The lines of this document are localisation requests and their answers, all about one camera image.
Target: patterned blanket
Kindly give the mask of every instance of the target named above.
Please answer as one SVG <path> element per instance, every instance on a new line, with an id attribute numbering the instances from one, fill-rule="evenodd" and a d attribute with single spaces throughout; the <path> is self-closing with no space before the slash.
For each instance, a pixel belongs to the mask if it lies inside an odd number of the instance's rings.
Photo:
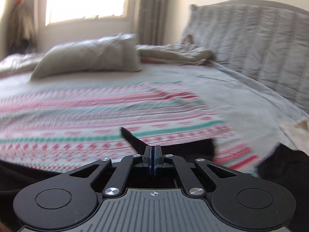
<path id="1" fill-rule="evenodd" d="M 65 172 L 134 154 L 124 127 L 150 145 L 214 138 L 214 161 L 247 172 L 257 155 L 181 82 L 45 90 L 0 100 L 0 159 Z"/>

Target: curtain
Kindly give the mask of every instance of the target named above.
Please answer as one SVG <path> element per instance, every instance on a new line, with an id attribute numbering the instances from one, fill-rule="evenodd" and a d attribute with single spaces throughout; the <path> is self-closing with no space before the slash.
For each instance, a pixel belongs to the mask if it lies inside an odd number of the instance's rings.
<path id="1" fill-rule="evenodd" d="M 137 33 L 140 44 L 163 44 L 167 0 L 140 0 Z"/>

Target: black fabric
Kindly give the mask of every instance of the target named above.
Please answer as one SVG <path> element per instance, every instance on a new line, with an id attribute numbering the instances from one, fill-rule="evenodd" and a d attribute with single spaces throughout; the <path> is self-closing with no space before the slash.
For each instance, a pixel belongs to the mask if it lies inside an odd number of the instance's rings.
<path id="1" fill-rule="evenodd" d="M 296 199 L 296 211 L 288 226 L 292 232 L 308 232 L 309 156 L 280 144 L 274 153 L 258 166 L 262 179 L 287 188 Z"/>
<path id="2" fill-rule="evenodd" d="M 137 153 L 144 154 L 146 143 L 134 137 L 124 128 L 121 128 L 121 133 Z M 162 146 L 161 148 L 163 154 L 182 156 L 188 162 L 193 162 L 196 158 L 212 160 L 214 157 L 214 146 L 211 139 Z M 26 186 L 59 174 L 0 160 L 0 220 L 13 231 L 17 231 L 20 224 L 13 211 L 13 200 L 16 194 Z"/>
<path id="3" fill-rule="evenodd" d="M 131 144 L 138 154 L 144 154 L 146 143 L 134 137 L 128 130 L 121 128 L 122 136 Z M 183 157 L 187 162 L 194 162 L 197 158 L 212 160 L 214 145 L 212 139 L 203 139 L 183 144 L 161 146 L 162 154 L 173 154 Z"/>
<path id="4" fill-rule="evenodd" d="M 47 172 L 0 160 L 0 220 L 11 230 L 21 226 L 13 211 L 13 200 L 24 187 L 60 173 Z"/>

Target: metal screw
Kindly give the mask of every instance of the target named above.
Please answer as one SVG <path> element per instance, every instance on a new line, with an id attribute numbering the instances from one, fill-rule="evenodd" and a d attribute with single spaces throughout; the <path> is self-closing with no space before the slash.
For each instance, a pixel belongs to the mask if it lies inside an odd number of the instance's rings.
<path id="1" fill-rule="evenodd" d="M 109 187 L 107 189 L 105 189 L 104 193 L 108 194 L 108 195 L 116 195 L 120 192 L 120 190 L 116 187 Z"/>
<path id="2" fill-rule="evenodd" d="M 200 187 L 193 187 L 189 190 L 189 193 L 193 195 L 201 195 L 204 193 L 204 189 Z"/>

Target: white pillow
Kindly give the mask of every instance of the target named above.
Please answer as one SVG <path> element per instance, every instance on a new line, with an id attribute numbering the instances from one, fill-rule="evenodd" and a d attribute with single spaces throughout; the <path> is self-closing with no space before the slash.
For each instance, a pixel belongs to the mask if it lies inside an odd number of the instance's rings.
<path id="1" fill-rule="evenodd" d="M 82 71 L 139 71 L 137 36 L 118 34 L 53 47 L 34 69 L 31 79 Z"/>

